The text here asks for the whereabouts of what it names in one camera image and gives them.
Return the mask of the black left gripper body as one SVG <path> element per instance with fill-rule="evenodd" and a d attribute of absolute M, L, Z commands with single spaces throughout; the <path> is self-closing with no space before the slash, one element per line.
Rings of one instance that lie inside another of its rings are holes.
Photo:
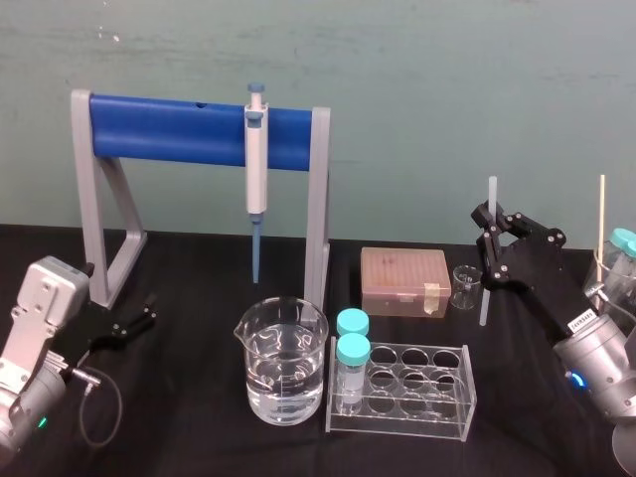
<path fill-rule="evenodd" d="M 127 329 L 115 312 L 92 301 L 58 333 L 58 354 L 67 364 L 77 364 L 86 354 L 126 346 Z"/>

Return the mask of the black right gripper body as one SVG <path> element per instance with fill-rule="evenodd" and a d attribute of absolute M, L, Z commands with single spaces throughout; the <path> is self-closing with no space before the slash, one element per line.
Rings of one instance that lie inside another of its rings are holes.
<path fill-rule="evenodd" d="M 597 319 L 590 300 L 566 269 L 561 248 L 537 236 L 517 238 L 502 247 L 506 280 L 496 289 L 516 293 L 550 339 L 568 339 Z"/>

